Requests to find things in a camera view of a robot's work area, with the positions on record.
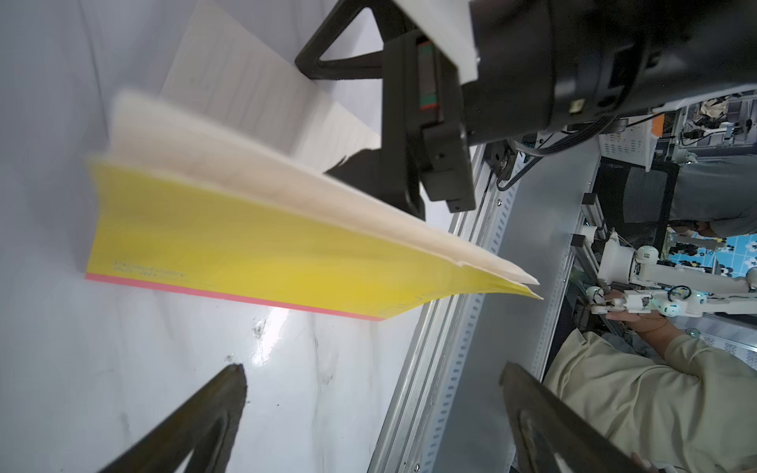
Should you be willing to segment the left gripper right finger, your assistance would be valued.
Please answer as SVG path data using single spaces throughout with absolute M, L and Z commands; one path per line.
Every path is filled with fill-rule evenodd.
M 500 378 L 520 472 L 641 472 L 522 366 Z

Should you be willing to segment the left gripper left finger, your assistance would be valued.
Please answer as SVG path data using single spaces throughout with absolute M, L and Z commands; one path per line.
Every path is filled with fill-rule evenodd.
M 247 392 L 244 366 L 226 366 L 104 472 L 224 472 Z

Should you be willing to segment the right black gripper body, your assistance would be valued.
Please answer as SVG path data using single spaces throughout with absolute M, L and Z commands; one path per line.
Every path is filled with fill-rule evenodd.
M 451 213 L 476 206 L 457 67 L 420 31 L 388 41 L 382 59 L 380 199 L 423 213 L 420 196 Z

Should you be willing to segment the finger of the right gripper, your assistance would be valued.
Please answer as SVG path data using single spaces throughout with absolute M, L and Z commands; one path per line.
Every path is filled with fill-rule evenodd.
M 413 217 L 425 220 L 418 171 L 408 157 L 386 156 L 382 149 L 363 149 L 325 172 Z
M 376 51 L 349 53 L 347 35 L 360 14 L 369 11 L 380 35 Z M 313 80 L 379 80 L 382 49 L 402 35 L 402 12 L 393 1 L 338 1 L 295 59 L 295 65 Z

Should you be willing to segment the yellow cover notebook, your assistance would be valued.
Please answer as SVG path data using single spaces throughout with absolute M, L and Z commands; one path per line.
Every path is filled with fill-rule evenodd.
M 90 166 L 88 279 L 368 320 L 464 294 L 531 296 L 522 268 L 326 175 L 380 137 L 201 2 L 159 98 L 119 93 Z

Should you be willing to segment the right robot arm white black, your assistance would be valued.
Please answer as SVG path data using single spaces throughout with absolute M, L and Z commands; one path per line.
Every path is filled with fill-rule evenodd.
M 756 80 L 752 1 L 340 1 L 296 59 L 315 80 L 382 83 L 382 145 L 331 170 L 414 217 L 476 206 L 469 149 Z

